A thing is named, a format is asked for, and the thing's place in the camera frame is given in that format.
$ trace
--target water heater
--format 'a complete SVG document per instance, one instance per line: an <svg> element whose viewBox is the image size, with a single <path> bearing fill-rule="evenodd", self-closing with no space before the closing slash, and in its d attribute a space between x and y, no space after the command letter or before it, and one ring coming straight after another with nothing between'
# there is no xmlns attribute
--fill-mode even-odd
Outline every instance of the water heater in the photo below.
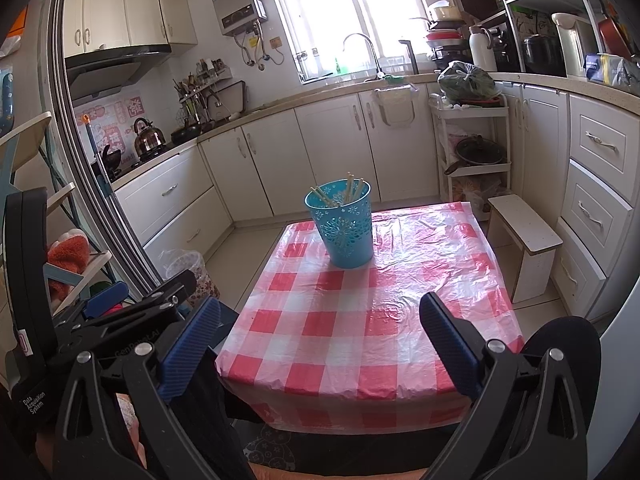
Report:
<svg viewBox="0 0 640 480"><path fill-rule="evenodd" d="M255 20L266 21L261 0L212 0L224 36L234 36L252 28Z"/></svg>

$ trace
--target screw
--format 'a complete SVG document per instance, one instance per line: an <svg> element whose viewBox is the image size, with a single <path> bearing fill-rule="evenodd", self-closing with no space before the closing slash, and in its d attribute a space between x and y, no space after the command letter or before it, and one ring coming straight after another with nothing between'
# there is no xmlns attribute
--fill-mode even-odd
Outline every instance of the screw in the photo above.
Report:
<svg viewBox="0 0 640 480"><path fill-rule="evenodd" d="M136 355L143 356L150 354L153 349L154 348L151 346L151 343L140 343L138 346L136 346L134 352L136 353Z"/></svg>
<svg viewBox="0 0 640 480"><path fill-rule="evenodd" d="M562 361L564 359L564 354L562 350L559 348L552 348L549 350L549 357L551 357L554 361Z"/></svg>
<svg viewBox="0 0 640 480"><path fill-rule="evenodd" d="M80 352L78 354L78 357L76 357L76 361L78 361L80 364L85 364L88 363L91 360L91 352L87 352L86 350L83 352Z"/></svg>
<svg viewBox="0 0 640 480"><path fill-rule="evenodd" d="M491 350L491 352L494 352L497 354L501 354L502 352L504 352L504 349L506 348L504 346L504 343L499 339L491 339L491 341L487 343L487 346L489 347L489 350Z"/></svg>

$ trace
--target blue plastic basket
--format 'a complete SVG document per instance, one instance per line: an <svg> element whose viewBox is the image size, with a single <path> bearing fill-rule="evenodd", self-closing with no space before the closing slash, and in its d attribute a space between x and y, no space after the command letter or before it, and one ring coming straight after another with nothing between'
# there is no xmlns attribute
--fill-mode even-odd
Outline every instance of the blue plastic basket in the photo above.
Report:
<svg viewBox="0 0 640 480"><path fill-rule="evenodd" d="M329 197L340 200L347 181L335 180L319 187ZM340 207L327 207L313 192L305 198L306 207L316 222L331 263L336 267L353 269L373 257L370 190L371 186L365 182L359 199Z"/></svg>

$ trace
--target wooden stool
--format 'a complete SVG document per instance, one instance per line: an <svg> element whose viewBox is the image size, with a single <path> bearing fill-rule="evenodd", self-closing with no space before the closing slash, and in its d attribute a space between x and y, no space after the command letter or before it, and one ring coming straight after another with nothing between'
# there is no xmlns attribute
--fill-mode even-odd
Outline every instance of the wooden stool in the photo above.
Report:
<svg viewBox="0 0 640 480"><path fill-rule="evenodd" d="M491 217L487 239L492 248L510 245L520 249L522 257L511 294L511 303L544 294L562 239L538 213L517 195L489 199Z"/></svg>

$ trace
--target red checkered tablecloth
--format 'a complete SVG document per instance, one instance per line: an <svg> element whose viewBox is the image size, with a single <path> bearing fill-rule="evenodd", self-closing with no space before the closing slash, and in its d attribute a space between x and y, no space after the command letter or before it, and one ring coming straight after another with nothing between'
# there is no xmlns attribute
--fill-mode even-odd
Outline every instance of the red checkered tablecloth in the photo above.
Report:
<svg viewBox="0 0 640 480"><path fill-rule="evenodd" d="M290 225L216 366L279 430L393 433L457 422L468 408L418 318L434 290L485 339L522 334L469 203L373 214L374 257L329 262L313 222Z"/></svg>

